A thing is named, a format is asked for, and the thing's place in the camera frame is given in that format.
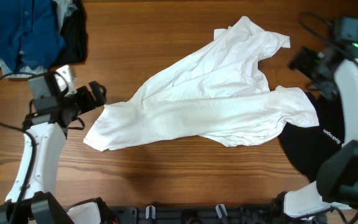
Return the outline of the white t-shirt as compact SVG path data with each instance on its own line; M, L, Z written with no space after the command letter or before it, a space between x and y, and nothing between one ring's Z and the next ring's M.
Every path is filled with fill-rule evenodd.
M271 90L258 68L289 46L288 36L244 16L150 77L130 100L106 105L84 143L104 151L201 136L227 147L256 146L286 124L315 127L318 116L306 94L297 87Z

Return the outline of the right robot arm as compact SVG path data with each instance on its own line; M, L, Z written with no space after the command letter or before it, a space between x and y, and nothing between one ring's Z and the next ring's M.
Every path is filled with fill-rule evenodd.
M309 184L272 200L264 211L271 223L323 223L328 212L352 208L358 220L358 19L343 16L324 23L330 30L325 49L302 48L289 63L309 80L307 97L319 124L288 124L279 137Z

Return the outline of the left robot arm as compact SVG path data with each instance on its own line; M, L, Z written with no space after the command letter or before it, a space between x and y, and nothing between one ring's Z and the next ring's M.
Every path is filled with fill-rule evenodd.
M96 81L75 90L58 72L31 75L33 99L18 131L24 135L24 152L16 180L0 205L0 223L72 223L54 197L60 153L71 123L81 114L106 103L106 88Z

